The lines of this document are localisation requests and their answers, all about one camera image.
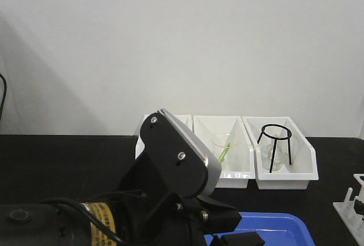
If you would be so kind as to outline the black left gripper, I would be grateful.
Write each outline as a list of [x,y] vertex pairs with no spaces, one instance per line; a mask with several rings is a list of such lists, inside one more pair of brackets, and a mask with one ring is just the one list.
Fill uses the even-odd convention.
[[128,216],[127,240],[137,245],[206,245],[205,235],[222,242],[219,233],[233,232],[242,217],[235,207],[209,196],[185,198],[170,190],[146,155],[140,155],[122,178]]

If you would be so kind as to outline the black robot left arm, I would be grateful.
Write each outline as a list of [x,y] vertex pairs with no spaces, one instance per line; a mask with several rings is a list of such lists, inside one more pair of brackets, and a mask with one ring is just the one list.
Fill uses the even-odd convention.
[[221,167],[188,149],[144,151],[115,191],[84,202],[1,206],[2,245],[264,245],[234,233],[241,215],[209,197]]

